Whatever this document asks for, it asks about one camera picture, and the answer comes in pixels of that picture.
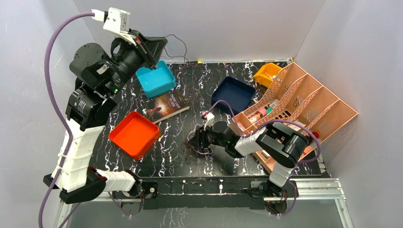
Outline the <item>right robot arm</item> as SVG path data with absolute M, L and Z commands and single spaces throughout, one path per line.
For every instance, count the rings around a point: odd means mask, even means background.
M 245 192 L 252 197 L 280 197 L 287 189 L 286 182 L 297 167 L 299 158 L 311 143 L 319 148 L 318 135 L 288 120 L 271 120 L 250 135 L 237 135 L 224 121 L 197 126 L 187 142 L 189 149 L 201 152 L 210 145 L 223 147 L 233 158 L 265 151 L 275 160 L 266 183 L 251 184 Z

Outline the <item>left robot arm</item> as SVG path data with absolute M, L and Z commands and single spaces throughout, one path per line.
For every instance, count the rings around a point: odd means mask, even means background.
M 146 37 L 136 30 L 128 34 L 133 42 L 115 38 L 110 53 L 97 43 L 82 45 L 69 65 L 76 85 L 61 117 L 66 136 L 55 170 L 43 179 L 51 190 L 60 190 L 64 203 L 91 201 L 104 192 L 122 191 L 131 198 L 143 192 L 141 178 L 132 171 L 103 171 L 89 164 L 116 107 L 114 96 L 141 67 L 155 69 L 167 44 L 165 37 Z

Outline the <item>teal plastic bin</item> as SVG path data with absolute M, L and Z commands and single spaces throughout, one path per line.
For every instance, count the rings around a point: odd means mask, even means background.
M 176 87 L 176 79 L 164 61 L 156 69 L 142 67 L 135 73 L 147 98 L 159 96 Z

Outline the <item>paperback book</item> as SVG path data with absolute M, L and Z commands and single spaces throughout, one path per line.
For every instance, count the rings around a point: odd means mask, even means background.
M 186 111 L 189 108 L 187 101 L 178 90 L 161 95 L 145 104 L 149 120 L 154 124 Z

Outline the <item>dark blue plastic bin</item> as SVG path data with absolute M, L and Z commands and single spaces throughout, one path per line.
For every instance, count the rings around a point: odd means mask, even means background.
M 254 87 L 228 76 L 211 95 L 211 105 L 224 100 L 231 106 L 234 115 L 237 115 L 249 107 L 255 93 Z

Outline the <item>orange plastic bin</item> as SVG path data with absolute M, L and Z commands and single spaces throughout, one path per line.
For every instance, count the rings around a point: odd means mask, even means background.
M 160 128 L 138 112 L 130 112 L 108 138 L 133 160 L 140 160 L 161 136 Z

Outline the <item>yellow plastic bin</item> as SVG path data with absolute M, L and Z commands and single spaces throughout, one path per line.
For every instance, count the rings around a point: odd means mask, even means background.
M 257 73 L 254 74 L 253 79 L 261 86 L 269 88 L 281 69 L 280 66 L 274 63 L 264 64 Z

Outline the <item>pink desk organizer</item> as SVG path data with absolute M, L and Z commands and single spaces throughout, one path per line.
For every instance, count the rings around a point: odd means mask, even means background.
M 237 134 L 250 134 L 272 119 L 297 121 L 324 142 L 358 115 L 358 112 L 296 63 L 274 73 L 262 98 L 230 122 Z

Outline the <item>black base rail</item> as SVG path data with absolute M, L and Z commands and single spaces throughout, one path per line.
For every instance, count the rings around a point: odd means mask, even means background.
M 139 203 L 144 210 L 249 208 L 268 209 L 275 215 L 285 213 L 298 196 L 295 181 L 276 187 L 268 176 L 149 177 L 143 178 L 133 196 L 112 192 L 126 210 L 130 210 L 129 203 Z

